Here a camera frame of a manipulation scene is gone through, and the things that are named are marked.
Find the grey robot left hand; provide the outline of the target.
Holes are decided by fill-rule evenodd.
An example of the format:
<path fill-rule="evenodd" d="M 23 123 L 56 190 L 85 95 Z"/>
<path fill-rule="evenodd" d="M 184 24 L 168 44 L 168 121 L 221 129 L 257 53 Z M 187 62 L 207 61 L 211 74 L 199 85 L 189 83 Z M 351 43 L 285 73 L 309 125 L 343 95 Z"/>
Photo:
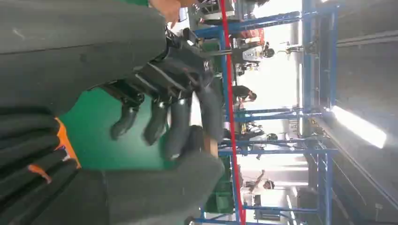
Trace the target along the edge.
<path fill-rule="evenodd" d="M 0 222 L 179 225 L 224 173 L 203 138 L 223 134 L 213 65 L 155 8 L 125 0 L 0 3 Z M 152 97 L 143 131 L 167 170 L 82 168 L 59 117 L 101 88 L 122 105 L 113 140 Z"/>

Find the person's right hand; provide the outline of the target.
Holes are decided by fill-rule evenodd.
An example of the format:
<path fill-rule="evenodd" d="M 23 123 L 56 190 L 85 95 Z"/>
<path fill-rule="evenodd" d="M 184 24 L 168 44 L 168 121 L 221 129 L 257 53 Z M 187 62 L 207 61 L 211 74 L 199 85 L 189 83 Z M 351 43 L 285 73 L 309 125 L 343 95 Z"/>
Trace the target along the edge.
<path fill-rule="evenodd" d="M 149 0 L 151 7 L 158 10 L 173 28 L 179 19 L 179 10 L 197 3 L 197 0 Z"/>

